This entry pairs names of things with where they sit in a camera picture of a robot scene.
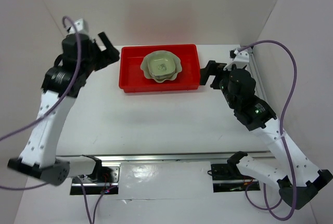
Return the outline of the green scalloped bowl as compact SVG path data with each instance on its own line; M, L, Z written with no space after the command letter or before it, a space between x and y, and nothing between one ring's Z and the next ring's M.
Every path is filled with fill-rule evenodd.
M175 65L176 65L176 70L175 70L175 72L172 76L162 78L162 79L157 79L157 78L152 77L150 75L150 73L148 71L147 59L148 59L148 57L153 56L153 55L157 55L157 54L164 54L164 55L170 56L174 59ZM151 52L148 55L146 55L143 58L143 61L140 65L140 69L143 71L145 78L154 80L157 83L163 83L165 81L174 81L177 78L178 74L181 73L182 70L183 70L180 58L177 55L175 55L174 53L172 53L170 51L166 51L166 50L154 51L154 52Z

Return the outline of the green square plate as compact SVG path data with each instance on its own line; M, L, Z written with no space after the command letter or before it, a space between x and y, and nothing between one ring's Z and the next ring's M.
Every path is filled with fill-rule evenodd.
M170 77L176 70L174 59L164 54L148 57L147 64L150 75L157 79Z

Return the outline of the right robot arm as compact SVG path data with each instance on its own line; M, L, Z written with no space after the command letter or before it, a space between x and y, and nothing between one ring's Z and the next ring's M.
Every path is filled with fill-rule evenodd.
M244 68L226 69L225 63L210 60L200 70L200 84L222 91L235 118L268 147L281 167L260 163L246 152L236 152L227 160L227 172L232 178L241 175L252 177L278 189L282 200L299 210L332 181L332 173L319 169L298 148L281 121L267 102L255 95L256 82Z

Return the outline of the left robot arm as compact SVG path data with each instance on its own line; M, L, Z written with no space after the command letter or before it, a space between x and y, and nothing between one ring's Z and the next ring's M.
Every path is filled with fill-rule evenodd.
M98 34L105 50L86 34L69 34L62 40L62 54L45 74L42 83L41 105L28 142L18 157L10 158L7 167L18 173L39 179L53 186L67 178L85 176L96 182L111 170L92 155L56 156L58 141L70 109L79 91L92 72L120 59L119 51L104 32Z

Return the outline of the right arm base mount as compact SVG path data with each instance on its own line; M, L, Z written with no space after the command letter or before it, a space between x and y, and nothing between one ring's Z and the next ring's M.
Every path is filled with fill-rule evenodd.
M241 192L248 187L249 191L260 191L259 182L249 176L232 174L227 164L211 164L207 172L212 178L213 192Z

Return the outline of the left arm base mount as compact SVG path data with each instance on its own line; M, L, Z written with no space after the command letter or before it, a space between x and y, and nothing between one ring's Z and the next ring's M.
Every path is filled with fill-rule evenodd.
M92 179L88 175L80 175L78 178L73 178L70 195L83 195L81 183L84 186L86 195L100 195L105 190L107 191L106 194L116 195L119 192L119 178L119 164L103 167L97 179Z

